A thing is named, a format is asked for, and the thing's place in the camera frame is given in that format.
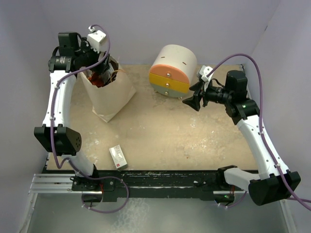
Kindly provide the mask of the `red chips bag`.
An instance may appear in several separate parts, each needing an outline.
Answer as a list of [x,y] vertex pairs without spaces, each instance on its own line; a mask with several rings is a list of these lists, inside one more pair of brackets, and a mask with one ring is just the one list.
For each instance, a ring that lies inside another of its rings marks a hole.
[[100,64],[99,67],[102,70],[99,70],[99,68],[93,68],[86,71],[87,79],[92,85],[104,87],[115,81],[119,63],[113,57],[109,57],[109,59],[103,64]]

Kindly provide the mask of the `white paper bag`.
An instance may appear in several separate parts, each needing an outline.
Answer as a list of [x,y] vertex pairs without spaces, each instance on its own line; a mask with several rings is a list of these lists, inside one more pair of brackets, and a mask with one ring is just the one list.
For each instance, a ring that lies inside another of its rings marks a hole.
[[97,87],[87,79],[86,71],[78,74],[92,103],[92,111],[100,119],[109,122],[134,96],[136,89],[120,66],[114,82]]

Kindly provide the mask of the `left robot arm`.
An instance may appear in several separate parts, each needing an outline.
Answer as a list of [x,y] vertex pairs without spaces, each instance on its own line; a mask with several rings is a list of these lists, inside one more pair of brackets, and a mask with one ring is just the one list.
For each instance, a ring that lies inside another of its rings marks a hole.
[[61,169],[69,163],[75,172],[73,181],[82,183],[88,190],[100,185],[96,166],[81,151],[82,137],[70,128],[70,104],[77,75],[91,70],[103,74],[108,69],[109,51],[101,46],[109,42],[107,33],[91,29],[86,37],[76,32],[58,34],[59,45],[48,61],[50,96],[42,125],[34,128],[34,136],[54,157]]

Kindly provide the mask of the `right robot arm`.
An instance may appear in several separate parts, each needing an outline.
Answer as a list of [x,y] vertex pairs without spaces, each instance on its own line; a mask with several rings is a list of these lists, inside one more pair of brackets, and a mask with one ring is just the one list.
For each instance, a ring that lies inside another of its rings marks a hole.
[[225,106],[226,113],[240,130],[258,166],[258,173],[243,171],[237,166],[217,170],[216,184],[221,190],[232,185],[249,193],[252,201],[262,206],[287,199],[301,181],[298,172],[291,172],[276,152],[264,126],[259,122],[259,108],[247,96],[247,77],[244,72],[227,72],[225,84],[213,86],[212,68],[202,66],[197,73],[198,82],[190,87],[193,96],[183,103],[199,111],[209,102]]

